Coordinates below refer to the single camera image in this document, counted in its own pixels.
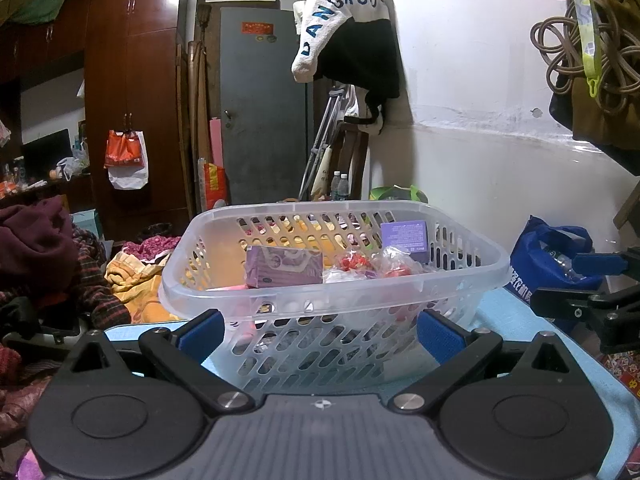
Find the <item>metal screw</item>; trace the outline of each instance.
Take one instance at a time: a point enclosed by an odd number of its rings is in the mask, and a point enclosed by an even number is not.
[[[226,410],[242,408],[248,402],[249,397],[242,392],[225,392],[218,397],[218,404]]]
[[[394,404],[400,410],[419,410],[424,406],[424,399],[418,394],[400,394],[394,397]]]

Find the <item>pink board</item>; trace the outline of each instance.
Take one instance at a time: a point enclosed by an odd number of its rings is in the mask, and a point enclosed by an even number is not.
[[[222,130],[220,119],[209,121],[209,136],[211,138],[211,156],[213,163],[219,168],[224,168],[222,162]]]

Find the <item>crutch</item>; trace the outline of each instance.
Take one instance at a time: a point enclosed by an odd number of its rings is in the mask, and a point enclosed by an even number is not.
[[[314,145],[309,154],[309,160],[306,162],[305,174],[302,177],[300,193],[298,194],[298,200],[300,201],[304,198],[307,189],[316,178],[324,150],[326,150],[333,141],[336,124],[344,117],[343,103],[344,88],[331,89],[329,91],[329,100],[324,109],[316,139],[314,140]]]

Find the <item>blue bag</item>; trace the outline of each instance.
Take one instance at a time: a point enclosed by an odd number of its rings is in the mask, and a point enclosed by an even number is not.
[[[580,238],[571,238],[565,231]],[[541,286],[571,288],[573,290],[598,290],[602,276],[585,276],[578,282],[564,275],[560,265],[546,252],[540,242],[553,250],[573,258],[577,253],[589,253],[593,247],[587,229],[577,226],[551,227],[546,222],[531,216],[511,253],[511,280],[505,288],[527,304],[531,295]],[[571,327],[560,326],[563,330]]]

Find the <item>computer monitor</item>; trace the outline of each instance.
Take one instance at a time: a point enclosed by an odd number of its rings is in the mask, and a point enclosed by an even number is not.
[[[49,171],[65,157],[72,156],[69,130],[60,130],[22,145],[27,180],[48,180]]]

